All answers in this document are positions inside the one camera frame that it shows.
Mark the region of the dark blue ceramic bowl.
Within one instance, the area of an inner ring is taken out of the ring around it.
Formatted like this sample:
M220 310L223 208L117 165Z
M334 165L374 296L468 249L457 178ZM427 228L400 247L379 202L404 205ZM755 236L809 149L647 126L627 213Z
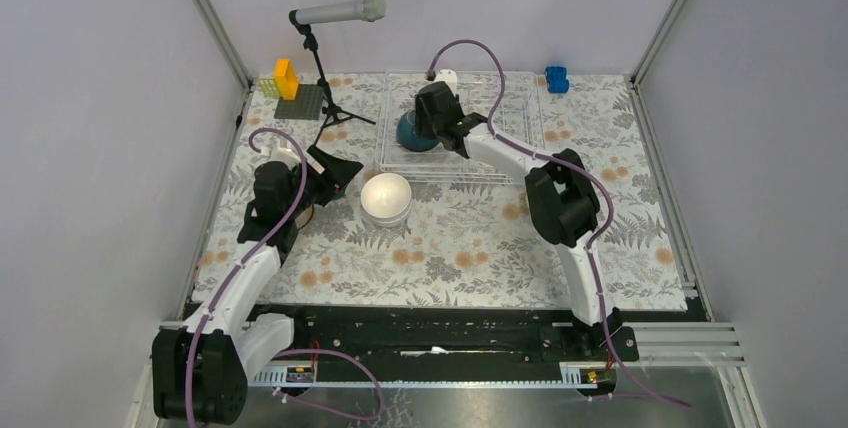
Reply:
M411 152L426 152L435 148L439 142L437 139L420 137L415 131L415 110L404 113L396 125L396 141L404 149Z

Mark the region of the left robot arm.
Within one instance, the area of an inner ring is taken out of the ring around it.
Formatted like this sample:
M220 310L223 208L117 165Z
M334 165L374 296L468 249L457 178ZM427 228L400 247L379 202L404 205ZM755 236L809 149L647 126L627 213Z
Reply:
M316 146L306 154L279 148L255 168L231 271L179 328L154 338L157 417L231 425L244 408L249 381L276 353L296 359L309 349L308 329L286 315L261 315L244 325L292 251L297 217L333 201L363 168Z

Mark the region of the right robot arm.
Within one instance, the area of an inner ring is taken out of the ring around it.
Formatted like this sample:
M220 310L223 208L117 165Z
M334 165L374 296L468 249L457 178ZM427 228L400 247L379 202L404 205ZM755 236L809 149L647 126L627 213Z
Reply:
M540 150L490 130L488 119L465 114L459 97L444 81L422 88L414 97L415 133L436 140L465 159L489 165L525 186L532 224L554 246L564 269L570 309L584 325L573 334L575 350L597 360L613 346L603 324L611 307L600 301L599 271L585 245L599 227L601 203L580 155L572 149Z

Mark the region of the dark brown patterned bowl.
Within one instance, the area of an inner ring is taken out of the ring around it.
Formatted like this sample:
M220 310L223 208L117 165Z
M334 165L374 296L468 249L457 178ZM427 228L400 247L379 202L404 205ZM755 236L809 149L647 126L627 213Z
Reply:
M298 229L298 230L301 230L301 229L303 229L305 226L307 226L307 225L311 222L311 220L312 220L313 216L314 216L314 206L313 206L313 205L308 205L306 208L304 208L304 209L303 209L303 210L302 210L302 211L301 211L301 212L300 212L300 213L299 213L299 214L298 214L298 215L294 218L295 226L297 227L297 229Z

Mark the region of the white ribbed bowl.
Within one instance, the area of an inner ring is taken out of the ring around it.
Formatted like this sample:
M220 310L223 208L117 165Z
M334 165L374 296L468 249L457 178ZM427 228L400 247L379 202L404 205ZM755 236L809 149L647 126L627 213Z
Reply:
M366 217L379 227L400 225L411 211L410 183L395 173L382 173L368 180L360 194Z

